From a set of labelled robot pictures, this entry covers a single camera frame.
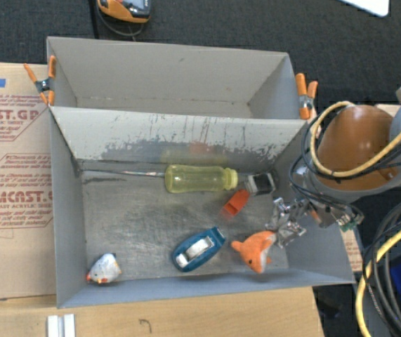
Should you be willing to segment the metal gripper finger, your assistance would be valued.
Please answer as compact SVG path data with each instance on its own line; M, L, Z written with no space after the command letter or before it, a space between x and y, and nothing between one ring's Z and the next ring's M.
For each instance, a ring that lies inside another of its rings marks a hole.
M303 236L306 232L307 230L298 222L288 221L276 231L277 245L283 249L296 238Z
M272 216L265 224L265 228L271 231L293 231L293 220L290 218L290 206L284 203L282 197L273 200Z

